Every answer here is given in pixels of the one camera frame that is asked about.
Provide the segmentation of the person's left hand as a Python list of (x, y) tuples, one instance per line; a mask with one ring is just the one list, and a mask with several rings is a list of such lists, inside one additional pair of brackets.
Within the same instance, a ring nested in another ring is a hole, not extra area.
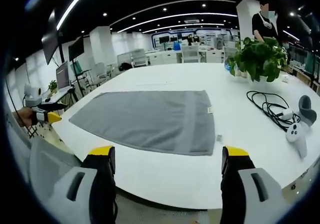
[(12, 114), (20, 127), (30, 127), (38, 123), (36, 113), (29, 107), (23, 107)]

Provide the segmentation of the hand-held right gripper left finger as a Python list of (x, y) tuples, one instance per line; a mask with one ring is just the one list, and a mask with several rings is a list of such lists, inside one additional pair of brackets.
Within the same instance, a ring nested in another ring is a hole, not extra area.
[(112, 145), (91, 150), (79, 167), (73, 167), (53, 188), (47, 203), (60, 224), (114, 224), (116, 159)]

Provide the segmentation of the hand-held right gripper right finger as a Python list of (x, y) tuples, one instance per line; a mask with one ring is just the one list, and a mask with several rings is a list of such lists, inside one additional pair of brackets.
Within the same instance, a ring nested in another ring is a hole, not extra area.
[(240, 148), (224, 146), (221, 224), (275, 224), (288, 210), (279, 183)]

